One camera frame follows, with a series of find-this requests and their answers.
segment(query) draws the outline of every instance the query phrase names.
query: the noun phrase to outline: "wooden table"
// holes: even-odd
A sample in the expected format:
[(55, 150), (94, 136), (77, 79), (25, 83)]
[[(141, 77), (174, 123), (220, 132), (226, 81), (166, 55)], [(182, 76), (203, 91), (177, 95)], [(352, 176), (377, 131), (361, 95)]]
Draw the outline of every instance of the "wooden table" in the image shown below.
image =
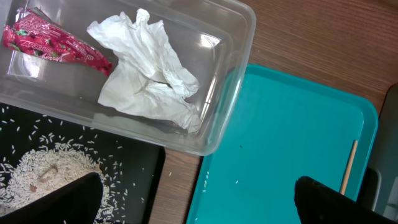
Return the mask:
[[(398, 8), (378, 0), (241, 1), (257, 16), (249, 63), (365, 97), (380, 111), (398, 82)], [(185, 223), (199, 163), (167, 151), (151, 224)]]

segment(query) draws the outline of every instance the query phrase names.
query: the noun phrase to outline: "pink candy wrapper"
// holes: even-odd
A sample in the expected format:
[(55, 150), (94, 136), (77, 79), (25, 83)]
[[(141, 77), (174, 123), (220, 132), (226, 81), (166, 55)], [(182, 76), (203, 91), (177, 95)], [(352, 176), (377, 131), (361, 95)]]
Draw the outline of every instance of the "pink candy wrapper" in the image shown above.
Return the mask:
[(112, 68), (101, 52), (61, 29), (37, 8), (19, 11), (19, 20), (4, 29), (3, 44), (47, 60), (84, 63), (107, 76)]

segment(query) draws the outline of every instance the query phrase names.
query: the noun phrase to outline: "plastic container lid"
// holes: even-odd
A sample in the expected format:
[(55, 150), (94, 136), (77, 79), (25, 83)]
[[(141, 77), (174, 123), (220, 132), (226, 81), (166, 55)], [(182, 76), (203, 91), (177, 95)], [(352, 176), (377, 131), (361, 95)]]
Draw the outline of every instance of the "plastic container lid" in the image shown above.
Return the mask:
[[(114, 65), (117, 58), (92, 39), (86, 28), (93, 21), (102, 21), (121, 11), (134, 19), (139, 8), (148, 10), (150, 23), (164, 21), (170, 44), (182, 65), (200, 82), (199, 91), (187, 101), (201, 112), (202, 124), (198, 132), (188, 134), (172, 122), (130, 116), (104, 107), (97, 103), (107, 79), (102, 73), (84, 65), (50, 62), (3, 46), (0, 101), (201, 156), (218, 147), (249, 58), (256, 26), (250, 7), (231, 0), (7, 0), (0, 6), (1, 27), (14, 23), (19, 7), (39, 7), (66, 31), (102, 51)], [(231, 79), (229, 86), (225, 86), (226, 77)], [(225, 103), (219, 107), (225, 88)]]

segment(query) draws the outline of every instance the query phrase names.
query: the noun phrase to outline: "white tissue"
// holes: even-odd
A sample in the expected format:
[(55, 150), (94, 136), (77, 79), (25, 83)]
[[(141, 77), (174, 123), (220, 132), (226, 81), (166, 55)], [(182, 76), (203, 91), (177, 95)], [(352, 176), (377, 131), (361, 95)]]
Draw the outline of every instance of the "white tissue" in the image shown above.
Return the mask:
[(94, 21), (87, 28), (94, 39), (119, 57), (98, 102), (123, 113), (170, 120), (188, 132), (198, 131), (199, 112), (184, 99), (197, 92), (199, 82), (182, 67), (163, 21), (148, 25), (148, 20), (149, 13), (139, 9), (134, 24), (122, 12), (100, 24)]

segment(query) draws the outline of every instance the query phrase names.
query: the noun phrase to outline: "black tray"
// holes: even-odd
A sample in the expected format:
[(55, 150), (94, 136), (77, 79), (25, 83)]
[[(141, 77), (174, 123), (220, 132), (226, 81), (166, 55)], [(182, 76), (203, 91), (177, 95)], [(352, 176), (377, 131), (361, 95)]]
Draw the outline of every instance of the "black tray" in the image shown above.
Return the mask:
[[(132, 224), (149, 222), (150, 212), (154, 204), (165, 161), (165, 150), (163, 147), (91, 129), (87, 126), (83, 130), (82, 125), (62, 121), (50, 116), (43, 117), (42, 114), (4, 103), (0, 103), (0, 128), (0, 161), (3, 160), (3, 157), (6, 157), (6, 161), (9, 161), (7, 163), (14, 167), (27, 151), (31, 149), (41, 150), (39, 146), (44, 145), (46, 142), (40, 142), (39, 137), (42, 135), (48, 136), (50, 133), (53, 133), (55, 137), (52, 138), (53, 143), (49, 142), (47, 144), (49, 149), (54, 148), (55, 142), (67, 142), (70, 139), (74, 139), (71, 144), (80, 143), (94, 148), (98, 151), (97, 154), (94, 154), (93, 151), (85, 153), (89, 153), (95, 161), (99, 157), (106, 159), (106, 161), (101, 160), (103, 164), (100, 165), (104, 175), (113, 176), (115, 172), (119, 172), (119, 174), (121, 171), (123, 172), (122, 175), (118, 175), (118, 180), (121, 181), (121, 184), (116, 184), (116, 187), (110, 190), (120, 192), (120, 194), (116, 194), (119, 208), (123, 206), (122, 197), (124, 196), (126, 199), (124, 202), (126, 205), (123, 206), (125, 210), (119, 209), (114, 212), (114, 217), (108, 222), (116, 222), (116, 220), (120, 220), (120, 223), (124, 220), (125, 223)], [(64, 140), (61, 141), (59, 136), (65, 137)], [(87, 141), (94, 141), (95, 143), (88, 144)], [(16, 150), (14, 154), (12, 154), (12, 146)], [(112, 166), (114, 161), (122, 162), (122, 167), (114, 170)], [(123, 195), (125, 189), (128, 190), (127, 196)]]

